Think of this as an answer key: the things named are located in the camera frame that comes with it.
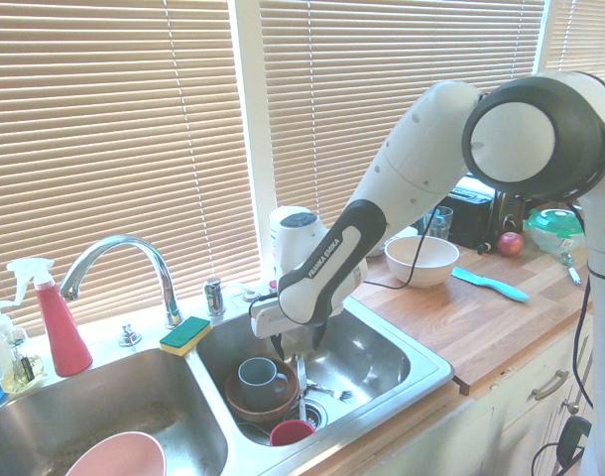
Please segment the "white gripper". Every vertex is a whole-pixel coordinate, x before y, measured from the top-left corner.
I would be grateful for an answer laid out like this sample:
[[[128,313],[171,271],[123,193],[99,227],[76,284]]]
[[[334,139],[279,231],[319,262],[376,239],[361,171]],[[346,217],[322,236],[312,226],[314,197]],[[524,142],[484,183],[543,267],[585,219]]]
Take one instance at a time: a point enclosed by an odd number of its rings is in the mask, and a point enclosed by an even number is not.
[[[282,334],[303,326],[316,326],[312,332],[312,346],[319,347],[327,328],[329,317],[311,321],[314,304],[311,300],[266,297],[254,303],[250,309],[251,328],[258,338],[271,337],[271,343],[281,360],[285,359]]]

